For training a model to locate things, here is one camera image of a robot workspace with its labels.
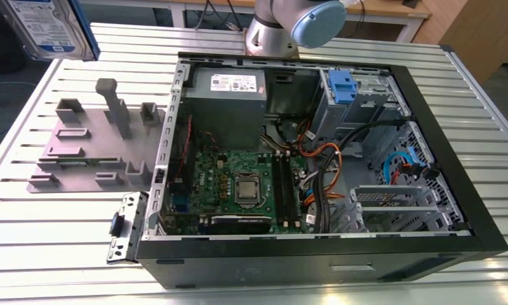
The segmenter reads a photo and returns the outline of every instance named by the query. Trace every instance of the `aluminum workbench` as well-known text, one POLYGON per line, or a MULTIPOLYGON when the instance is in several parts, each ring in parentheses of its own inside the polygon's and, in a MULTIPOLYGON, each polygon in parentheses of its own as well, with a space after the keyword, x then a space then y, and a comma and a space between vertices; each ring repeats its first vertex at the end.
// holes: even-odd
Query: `aluminum workbench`
MULTIPOLYGON (((508 252, 405 284, 166 291, 138 265, 107 266, 123 193, 30 194, 62 98, 103 107, 99 78, 130 106, 166 108, 179 51, 243 54, 236 32, 94 24, 98 62, 56 60, 0 146, 0 301, 94 304, 508 304, 508 252)), ((439 46, 332 40, 303 58, 406 65, 508 242, 508 122, 455 54, 439 46)))

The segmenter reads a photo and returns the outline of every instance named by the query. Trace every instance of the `metal bracket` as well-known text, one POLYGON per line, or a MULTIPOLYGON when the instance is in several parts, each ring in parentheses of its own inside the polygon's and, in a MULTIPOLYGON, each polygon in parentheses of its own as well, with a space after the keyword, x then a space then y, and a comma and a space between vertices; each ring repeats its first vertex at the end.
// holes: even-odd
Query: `metal bracket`
POLYGON ((111 222, 112 235, 108 264, 138 264, 136 253, 139 239, 143 234, 150 195, 144 192, 126 194, 122 199, 119 212, 111 222))

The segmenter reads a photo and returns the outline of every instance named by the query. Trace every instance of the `expansion slot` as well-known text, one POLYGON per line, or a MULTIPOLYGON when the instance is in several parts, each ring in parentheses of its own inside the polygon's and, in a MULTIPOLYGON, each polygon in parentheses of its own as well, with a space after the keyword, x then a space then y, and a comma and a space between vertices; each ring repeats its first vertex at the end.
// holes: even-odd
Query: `expansion slot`
POLYGON ((282 180, 283 180, 283 191, 284 191, 284 206, 287 209, 287 220, 288 226, 294 227, 298 220, 298 206, 296 197, 294 195, 294 176, 290 166, 290 157, 283 157, 280 162, 282 168, 282 180))
POLYGON ((284 224, 287 218, 287 212, 284 207, 284 191, 283 191, 283 181, 282 181, 282 168, 280 162, 282 156, 274 155, 271 158, 271 171, 272 171, 272 189, 275 194, 275 209, 278 216, 278 225, 284 224))
POLYGON ((278 224, 279 226, 292 227, 296 225, 298 208, 288 156, 272 156, 272 185, 275 189, 278 224))

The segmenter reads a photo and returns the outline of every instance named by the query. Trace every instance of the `power supply label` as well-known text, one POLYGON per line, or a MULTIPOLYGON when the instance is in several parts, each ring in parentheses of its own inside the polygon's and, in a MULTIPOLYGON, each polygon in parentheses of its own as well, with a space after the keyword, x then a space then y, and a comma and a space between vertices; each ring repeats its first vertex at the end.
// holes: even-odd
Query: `power supply label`
POLYGON ((64 15, 55 11, 52 0, 10 0, 10 3, 36 45, 46 51, 72 52, 76 47, 59 19, 64 15))
POLYGON ((211 76, 211 91, 258 92, 256 76, 215 74, 211 76))

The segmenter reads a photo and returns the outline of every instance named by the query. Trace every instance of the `wooden desk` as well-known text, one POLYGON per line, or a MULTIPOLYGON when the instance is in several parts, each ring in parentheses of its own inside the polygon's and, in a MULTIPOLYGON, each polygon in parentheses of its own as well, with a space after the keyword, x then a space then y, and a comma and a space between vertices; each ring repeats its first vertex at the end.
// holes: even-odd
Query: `wooden desk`
MULTIPOLYGON (((393 16, 429 19, 431 11, 422 1, 417 8, 402 5, 402 0, 363 0, 366 5, 366 15, 369 16, 393 16)), ((349 14, 362 14, 362 4, 358 3, 347 8, 349 14)))
MULTIPOLYGON (((174 26, 184 27, 184 11, 202 11, 206 6, 206 0, 82 0, 82 3, 142 6, 148 8, 167 8, 171 10, 174 26)), ((231 12, 227 0, 211 0, 215 9, 223 12, 231 12)), ((231 0, 234 9, 238 13, 255 13, 256 0, 231 0)), ((415 9, 402 5, 402 0, 363 0, 366 5, 366 22, 377 24, 399 24, 403 26, 399 37, 401 43, 410 43, 417 35, 417 31, 426 19, 431 17, 431 12, 426 5, 419 2, 415 9)), ((362 16, 362 4, 347 8, 347 20, 359 21, 362 16)))

